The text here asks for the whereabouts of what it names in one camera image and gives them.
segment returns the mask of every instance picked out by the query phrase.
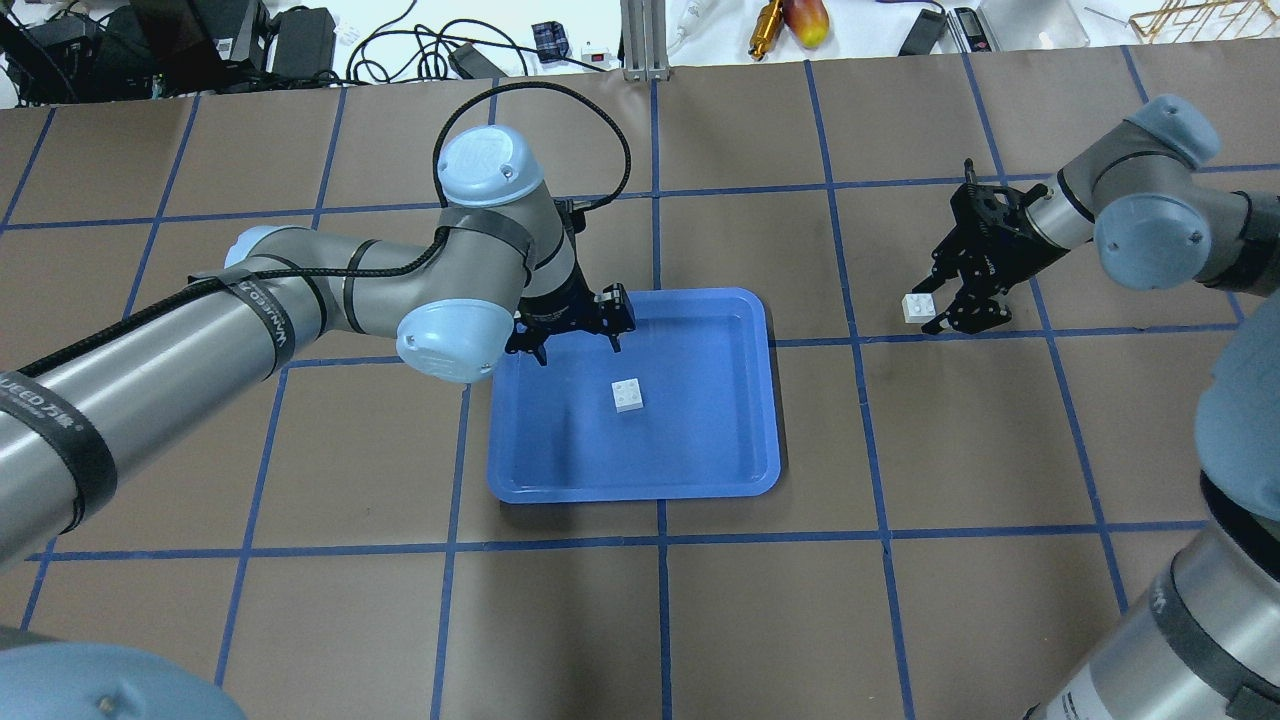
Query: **white block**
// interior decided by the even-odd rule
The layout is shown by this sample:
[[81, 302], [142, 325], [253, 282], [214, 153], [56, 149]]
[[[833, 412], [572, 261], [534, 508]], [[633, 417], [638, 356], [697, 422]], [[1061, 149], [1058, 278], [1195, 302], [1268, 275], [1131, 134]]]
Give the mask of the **white block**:
[[902, 322], [910, 324], [928, 323], [937, 315], [933, 307], [933, 296], [927, 292], [908, 293], [902, 296]]
[[613, 407], [618, 413], [644, 407], [644, 400], [640, 397], [640, 380], [631, 378], [613, 383]]

